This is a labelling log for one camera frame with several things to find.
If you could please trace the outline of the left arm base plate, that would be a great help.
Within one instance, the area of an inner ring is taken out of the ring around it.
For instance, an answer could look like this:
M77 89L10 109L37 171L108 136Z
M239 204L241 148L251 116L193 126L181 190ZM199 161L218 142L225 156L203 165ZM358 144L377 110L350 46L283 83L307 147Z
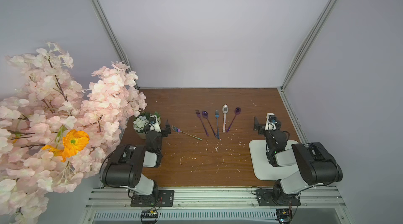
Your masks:
M131 207L172 207L174 200L174 190L160 190L151 195L139 195L137 193L128 193L131 199Z

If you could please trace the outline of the blue fork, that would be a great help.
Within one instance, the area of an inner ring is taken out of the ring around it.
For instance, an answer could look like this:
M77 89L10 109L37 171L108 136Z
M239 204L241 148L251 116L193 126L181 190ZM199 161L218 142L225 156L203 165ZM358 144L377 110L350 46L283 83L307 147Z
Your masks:
M219 110L215 111L215 118L216 118L216 126L217 126L216 137L217 137L217 139L220 139L220 137L219 137L219 133L220 133L220 131L219 131Z

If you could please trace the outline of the left corner aluminium post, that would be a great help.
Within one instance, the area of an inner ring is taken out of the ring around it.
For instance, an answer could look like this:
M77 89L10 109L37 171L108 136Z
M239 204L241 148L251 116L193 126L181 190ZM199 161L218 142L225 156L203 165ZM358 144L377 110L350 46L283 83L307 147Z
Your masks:
M115 33L108 21L108 18L102 8L100 1L99 0L90 0L90 3L106 33L109 41L111 42L113 50L115 51L119 61L123 62L124 64L126 64L129 67L127 69L127 71L132 71L130 60L129 60L126 52L124 51L123 47L121 46L117 36L115 35Z

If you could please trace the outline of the orange artificial poppy flower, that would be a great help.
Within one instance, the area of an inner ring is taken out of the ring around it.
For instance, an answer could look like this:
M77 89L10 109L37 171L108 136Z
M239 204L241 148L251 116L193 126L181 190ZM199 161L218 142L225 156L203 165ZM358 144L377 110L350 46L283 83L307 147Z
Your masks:
M62 162L67 158L77 155L89 144L90 137L84 131L71 130L63 137L64 149L58 149L50 145L45 145L42 150L47 150L54 156L61 156Z

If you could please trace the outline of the pink blossom artificial tree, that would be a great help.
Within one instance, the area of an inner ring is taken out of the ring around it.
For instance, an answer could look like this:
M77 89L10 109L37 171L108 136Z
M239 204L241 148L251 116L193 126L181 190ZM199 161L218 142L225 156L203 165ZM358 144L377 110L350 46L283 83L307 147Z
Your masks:
M1 214L10 224L35 224L47 209L48 193L72 192L99 173L128 118L146 108L146 97L136 88L136 73L122 62L93 72L98 81L84 89L70 75L73 58L56 43L6 60L25 83L1 101ZM90 137L77 155L62 162L42 150L64 149L71 130Z

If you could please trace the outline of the green handled iridescent fork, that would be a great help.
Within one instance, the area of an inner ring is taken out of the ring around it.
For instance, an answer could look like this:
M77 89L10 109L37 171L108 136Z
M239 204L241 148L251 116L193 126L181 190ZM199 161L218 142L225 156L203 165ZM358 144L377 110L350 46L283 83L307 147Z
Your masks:
M188 134L188 133L186 133L186 132L183 132L182 130L180 130L178 127L176 127L176 126L174 126L174 125L172 125L171 128L172 128L173 131L175 131L175 132L177 132L177 133L183 133L183 134L185 134L185 135L187 135L187 136L190 136L190 137L192 137L192 138L194 138L194 139L197 139L197 140L199 140L199 141L202 141L202 139L200 139L200 138L198 138L198 137L196 137L196 136L194 136L194 135L190 135L190 134Z

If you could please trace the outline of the white plastic tray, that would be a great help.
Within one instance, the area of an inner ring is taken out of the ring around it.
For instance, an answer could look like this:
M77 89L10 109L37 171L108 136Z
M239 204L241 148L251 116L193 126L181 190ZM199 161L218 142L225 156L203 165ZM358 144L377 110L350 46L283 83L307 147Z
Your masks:
M266 156L265 140L250 141L249 150L254 174L261 181L276 181L278 179L283 179L299 170L297 164L273 167Z

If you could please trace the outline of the controller board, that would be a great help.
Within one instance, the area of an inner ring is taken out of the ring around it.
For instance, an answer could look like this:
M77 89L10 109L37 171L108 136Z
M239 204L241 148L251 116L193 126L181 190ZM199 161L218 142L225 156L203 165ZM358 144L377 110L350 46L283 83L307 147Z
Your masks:
M156 224L159 213L156 210L143 210L140 214L141 224Z
M276 209L276 218L279 224L290 224L293 219L293 212L290 209Z

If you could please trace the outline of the aluminium front rail frame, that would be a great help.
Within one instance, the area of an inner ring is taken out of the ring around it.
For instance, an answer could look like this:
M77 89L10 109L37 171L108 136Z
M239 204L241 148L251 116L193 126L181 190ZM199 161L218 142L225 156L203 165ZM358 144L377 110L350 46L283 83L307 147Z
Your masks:
M329 217L340 224L354 223L336 187L317 187L302 192L300 206L259 206L255 191L258 187L163 187L174 190L172 207L131 207L129 191L123 188L101 188L91 191L79 223L97 221L140 221L143 210L156 210L157 223L163 221L245 220L278 223L276 209L290 209L293 219L313 214Z

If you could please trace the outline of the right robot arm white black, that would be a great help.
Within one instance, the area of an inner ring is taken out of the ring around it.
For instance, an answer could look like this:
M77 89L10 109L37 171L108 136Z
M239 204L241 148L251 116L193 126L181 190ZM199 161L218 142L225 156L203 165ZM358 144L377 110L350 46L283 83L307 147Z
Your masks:
M249 143L254 174L261 181L274 181L268 190L274 201L298 199L304 190L342 180L341 167L321 143L291 140L273 113L264 124L254 119L254 130L264 136Z

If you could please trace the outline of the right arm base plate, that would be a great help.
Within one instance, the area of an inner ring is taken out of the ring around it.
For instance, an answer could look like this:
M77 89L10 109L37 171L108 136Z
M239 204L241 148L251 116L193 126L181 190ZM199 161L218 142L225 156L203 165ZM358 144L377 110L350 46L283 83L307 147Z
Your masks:
M285 194L283 192L275 192L273 189L257 189L255 191L259 206L270 207L289 207L300 206L299 194Z

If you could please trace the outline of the purple fork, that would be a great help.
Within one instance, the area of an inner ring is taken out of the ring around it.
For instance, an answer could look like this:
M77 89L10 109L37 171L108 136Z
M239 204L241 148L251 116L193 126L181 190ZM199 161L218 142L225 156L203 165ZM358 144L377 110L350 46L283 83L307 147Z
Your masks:
M204 128L204 131L205 131L206 136L209 136L209 133L208 133L208 131L207 131L207 129L206 129L204 123L203 123L202 115L201 115L199 109L196 109L196 110L195 110L195 113L196 113L197 117L199 118L199 120L200 120L200 122L201 122L201 124L202 124L202 126L203 126L203 128Z

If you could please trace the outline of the white flower beige pot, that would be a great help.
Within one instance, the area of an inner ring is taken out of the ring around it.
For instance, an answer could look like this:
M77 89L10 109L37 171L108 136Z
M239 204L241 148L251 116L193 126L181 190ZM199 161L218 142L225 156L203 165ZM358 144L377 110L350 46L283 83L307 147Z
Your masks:
M133 121L133 129L139 135L141 139L146 139L146 133L144 127L148 124L149 120L146 116L139 116Z

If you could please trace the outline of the corner aluminium post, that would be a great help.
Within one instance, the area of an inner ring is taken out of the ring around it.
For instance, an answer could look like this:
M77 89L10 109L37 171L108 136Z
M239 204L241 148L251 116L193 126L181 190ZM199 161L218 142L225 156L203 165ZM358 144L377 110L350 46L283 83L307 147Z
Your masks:
M280 91L283 92L287 85L290 83L292 77L296 73L299 65L301 64L304 57L309 52L310 48L312 47L313 43L315 42L317 36L319 35L322 27L324 26L325 22L327 21L331 11L333 10L335 4L338 0L328 0L325 7L323 8L321 14L319 15L318 19L314 22L313 26L310 28L309 32L302 40L302 43L298 47L296 54L294 55L288 71L285 75L283 84L280 87Z
M132 71L130 60L129 60L126 52L124 51L123 47L121 46L117 36L115 35L115 33L108 21L108 18L102 8L100 1L99 0L90 0L90 3L106 33L109 41L111 42L113 50L115 51L119 61L123 62L124 64L126 64L129 67L127 69L127 71Z

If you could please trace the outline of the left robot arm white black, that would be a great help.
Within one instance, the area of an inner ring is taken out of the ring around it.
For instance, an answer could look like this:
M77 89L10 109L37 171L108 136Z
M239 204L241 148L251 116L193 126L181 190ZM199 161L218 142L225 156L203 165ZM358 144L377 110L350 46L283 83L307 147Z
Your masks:
M165 128L158 123L145 126L145 144L119 145L103 161L99 178L108 187L126 188L136 196L158 195L158 185L142 174L143 168L158 168L161 165L162 140L171 134L168 121Z

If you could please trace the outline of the left controller board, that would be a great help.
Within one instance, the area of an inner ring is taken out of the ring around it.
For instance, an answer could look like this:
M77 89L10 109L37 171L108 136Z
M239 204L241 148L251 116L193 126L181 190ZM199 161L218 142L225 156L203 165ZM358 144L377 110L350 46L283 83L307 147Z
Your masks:
M140 214L141 224L156 224L159 213L156 210L143 210Z

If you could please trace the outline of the silver spoon pink handle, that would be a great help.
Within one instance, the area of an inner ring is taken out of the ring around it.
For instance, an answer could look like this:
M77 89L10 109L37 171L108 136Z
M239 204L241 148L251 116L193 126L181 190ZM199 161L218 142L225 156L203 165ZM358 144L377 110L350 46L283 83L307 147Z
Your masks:
M223 113L223 129L222 132L225 133L226 132L226 115L229 111L229 107L227 104L224 104L222 107L222 113Z

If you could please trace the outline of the right controller board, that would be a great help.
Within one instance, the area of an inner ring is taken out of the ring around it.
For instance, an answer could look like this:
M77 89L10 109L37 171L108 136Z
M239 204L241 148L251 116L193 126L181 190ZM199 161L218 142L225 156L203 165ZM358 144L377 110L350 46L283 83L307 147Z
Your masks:
M279 224L290 224L293 219L293 212L290 209L276 209L276 218Z

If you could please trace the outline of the right corner aluminium post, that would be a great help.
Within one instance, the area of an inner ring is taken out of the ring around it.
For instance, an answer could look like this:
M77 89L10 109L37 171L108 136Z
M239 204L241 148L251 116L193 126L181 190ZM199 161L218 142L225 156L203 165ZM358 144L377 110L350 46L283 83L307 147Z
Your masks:
M322 27L324 26L325 22L327 21L331 11L333 10L335 4L338 0L328 0L325 7L323 8L321 14L319 15L318 19L314 22L313 26L310 28L309 32L302 40L302 43L298 47L296 54L294 55L288 71L285 75L283 84L280 87L280 91L283 92L287 85L290 83L292 77L296 73L299 65L301 64L304 57L309 52L310 48L312 47L313 43L315 42L317 36L319 35Z

